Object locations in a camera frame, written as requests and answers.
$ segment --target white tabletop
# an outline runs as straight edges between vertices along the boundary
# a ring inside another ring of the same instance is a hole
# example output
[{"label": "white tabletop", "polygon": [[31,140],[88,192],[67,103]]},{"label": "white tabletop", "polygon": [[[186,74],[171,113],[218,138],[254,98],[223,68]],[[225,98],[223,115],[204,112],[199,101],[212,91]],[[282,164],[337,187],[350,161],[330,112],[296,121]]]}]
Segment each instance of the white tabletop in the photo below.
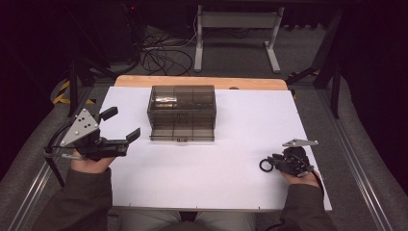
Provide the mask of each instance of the white tabletop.
[{"label": "white tabletop", "polygon": [[[111,87],[101,112],[118,115],[101,123],[101,136],[122,140],[138,127],[141,136],[126,157],[112,163],[114,206],[173,210],[266,212],[284,207],[288,183],[259,163],[282,153],[282,143],[307,140],[288,90],[216,90],[214,142],[151,141],[147,105],[151,88]],[[312,150],[311,165],[319,169]],[[327,193],[324,207],[331,210]]]}]

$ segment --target black cable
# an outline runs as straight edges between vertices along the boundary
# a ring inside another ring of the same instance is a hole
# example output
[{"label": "black cable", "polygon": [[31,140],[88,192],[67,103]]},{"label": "black cable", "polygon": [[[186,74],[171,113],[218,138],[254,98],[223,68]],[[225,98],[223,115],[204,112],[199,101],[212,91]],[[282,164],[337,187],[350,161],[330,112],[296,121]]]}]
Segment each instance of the black cable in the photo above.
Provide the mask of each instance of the black cable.
[{"label": "black cable", "polygon": [[[181,75],[184,75],[184,74],[187,73],[190,76],[189,70],[192,68],[193,60],[192,60],[191,56],[189,54],[187,54],[186,52],[180,51],[180,50],[165,49],[165,48],[160,48],[160,47],[158,47],[157,49],[154,49],[154,50],[150,50],[150,51],[146,50],[146,49],[143,49],[143,52],[144,52],[144,57],[143,57],[143,59],[140,60],[140,63],[141,63],[141,66],[145,70],[149,71],[149,75],[154,74],[154,73],[156,73],[156,72],[158,72],[160,70],[165,75],[168,75],[168,72],[176,64],[178,66],[181,66],[184,69],[184,71],[182,71],[180,73],[177,73],[177,74],[173,74],[173,75],[181,76]],[[168,52],[181,53],[181,54],[185,55],[189,59],[189,66],[185,67],[182,64],[175,62],[173,59],[171,59],[167,55]],[[157,66],[157,68],[153,69],[150,66],[150,61],[153,62]]]},{"label": "black cable", "polygon": [[[295,156],[295,155],[290,155],[290,156],[295,157],[295,158],[296,158],[298,161],[300,161],[303,165],[309,166],[309,165],[307,165],[302,159],[300,159],[299,157],[297,157],[297,156]],[[324,188],[323,188],[323,184],[321,183],[320,177],[318,177],[318,175],[315,173],[314,170],[312,170],[311,172],[313,173],[313,175],[315,176],[316,180],[318,181],[319,187],[320,187],[320,189],[321,189],[321,193],[323,194],[323,197],[324,197]]]},{"label": "black cable", "polygon": [[270,227],[268,227],[265,231],[270,231],[270,230],[272,230],[272,229],[274,229],[274,228],[277,228],[277,227],[280,227],[280,226],[282,226],[282,225],[283,225],[283,223],[273,224],[273,225],[271,225]]},{"label": "black cable", "polygon": [[[148,43],[148,44],[146,45],[146,41],[147,41],[148,39],[153,39],[153,40],[152,40],[150,43]],[[147,49],[147,48],[150,48],[150,47],[152,47],[152,46],[156,46],[156,45],[158,44],[158,42],[160,42],[160,40],[161,40],[161,39],[159,38],[159,41],[157,41],[157,38],[155,38],[155,37],[152,36],[152,35],[148,35],[148,36],[143,40],[143,46],[142,46],[142,50],[141,50],[141,51],[144,52],[144,57],[143,57],[143,60],[140,59],[140,63],[141,63],[142,67],[143,67],[145,70],[149,71],[149,75],[151,75],[151,74],[153,74],[153,73],[155,73],[155,72],[157,72],[157,71],[159,71],[159,70],[162,70],[162,71],[165,73],[165,75],[166,75],[166,71],[165,71],[166,63],[164,62],[163,65],[161,65],[159,59],[158,59],[157,61],[155,60],[155,55],[153,54],[154,50],[153,50],[153,49],[152,49],[152,50],[148,50],[148,49]],[[144,66],[144,64],[146,63],[146,58],[147,58],[148,68],[146,68],[146,67]],[[156,66],[158,66],[158,68],[152,69],[152,68],[150,67],[150,61],[152,61],[153,63],[155,63]]]},{"label": "black cable", "polygon": [[61,127],[60,129],[58,129],[57,132],[54,133],[54,135],[51,137],[50,141],[48,142],[48,145],[46,147],[44,147],[45,152],[48,154],[52,154],[53,149],[54,149],[54,141],[57,138],[57,136],[66,128],[72,126],[73,122],[68,122],[67,124],[65,124],[63,127]]},{"label": "black cable", "polygon": [[57,177],[58,182],[60,183],[60,186],[63,187],[65,185],[65,181],[63,177],[61,176],[60,171],[58,170],[57,164],[54,162],[54,158],[50,156],[45,156],[45,161],[47,164],[50,166],[51,170],[54,172],[54,175]]},{"label": "black cable", "polygon": [[165,43],[170,39],[178,39],[179,38],[179,37],[174,36],[174,35],[166,35],[166,38],[164,38],[165,35],[166,34],[163,33],[163,32],[157,32],[157,33],[149,34],[147,36],[147,39],[153,39],[153,41],[150,44],[147,44],[147,47],[161,45],[162,43]]},{"label": "black cable", "polygon": [[158,33],[150,34],[143,40],[143,42],[142,42],[142,47],[143,48],[160,46],[162,43],[166,42],[167,40],[176,38],[176,37],[163,38],[163,35],[161,35],[159,38],[156,38],[156,37],[153,36],[155,34],[158,34]]},{"label": "black cable", "polygon": [[75,147],[63,147],[63,146],[58,146],[58,145],[55,145],[55,146],[52,146],[52,148],[54,149],[54,148],[61,148],[61,149],[73,149],[73,148],[75,148]]}]

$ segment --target person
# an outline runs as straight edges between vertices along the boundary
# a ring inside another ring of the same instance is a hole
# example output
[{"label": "person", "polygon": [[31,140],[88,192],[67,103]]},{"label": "person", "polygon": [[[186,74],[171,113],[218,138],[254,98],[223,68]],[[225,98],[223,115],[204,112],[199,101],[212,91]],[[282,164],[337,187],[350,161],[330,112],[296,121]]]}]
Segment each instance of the person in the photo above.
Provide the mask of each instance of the person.
[{"label": "person", "polygon": [[[48,201],[33,230],[107,230],[107,214],[113,206],[109,165],[114,159],[72,160],[64,187]],[[323,195],[315,176],[297,178],[281,173],[290,185],[278,230],[337,230],[324,211]],[[172,211],[135,211],[119,213],[120,230],[256,230],[255,216],[251,213],[201,212],[195,222],[189,222],[180,221],[180,216]]]}]

